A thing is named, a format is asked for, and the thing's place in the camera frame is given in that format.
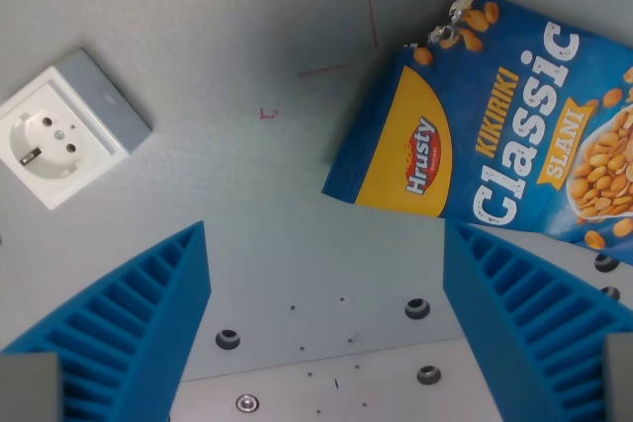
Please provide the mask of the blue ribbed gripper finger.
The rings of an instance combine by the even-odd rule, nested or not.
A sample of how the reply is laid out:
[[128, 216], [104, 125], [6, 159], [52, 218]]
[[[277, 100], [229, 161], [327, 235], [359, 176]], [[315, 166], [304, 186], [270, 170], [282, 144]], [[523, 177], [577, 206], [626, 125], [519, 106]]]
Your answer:
[[2, 352], [58, 356], [65, 421], [167, 421], [210, 295], [198, 221], [67, 300]]
[[443, 289], [505, 421], [603, 421], [602, 354], [632, 312], [549, 261], [446, 221]]

